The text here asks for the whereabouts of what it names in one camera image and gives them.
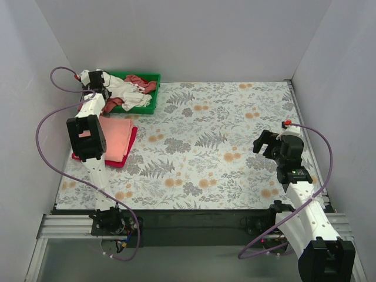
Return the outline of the dusty rose t-shirt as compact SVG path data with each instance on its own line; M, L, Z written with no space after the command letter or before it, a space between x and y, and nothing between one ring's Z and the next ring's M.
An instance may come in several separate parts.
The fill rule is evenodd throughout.
M144 108L150 105L151 93L156 90L156 81L146 81L137 75L127 75L125 79L104 73L105 87L111 93L103 113L109 113L115 106L125 111Z

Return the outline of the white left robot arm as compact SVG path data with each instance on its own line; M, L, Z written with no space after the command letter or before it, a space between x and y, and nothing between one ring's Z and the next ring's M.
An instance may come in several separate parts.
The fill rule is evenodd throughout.
M84 90L86 102L77 115L66 121L73 153L88 171L90 182L99 191L96 192L95 213L91 218L96 227L111 235L118 235L125 229L118 204L108 198L110 184L105 168L106 140L99 122L99 116L110 98L105 87L105 78L101 70L85 70L77 76Z

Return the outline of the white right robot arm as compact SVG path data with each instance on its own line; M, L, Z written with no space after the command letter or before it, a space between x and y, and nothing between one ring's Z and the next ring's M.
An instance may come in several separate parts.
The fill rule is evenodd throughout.
M264 130L253 142L253 152L262 146L263 156L276 162L277 180L296 208L291 212L278 207L266 218L267 229L285 235L298 257L302 281L350 281L355 247L341 238L314 194L312 177L302 164L300 129L285 124L282 133Z

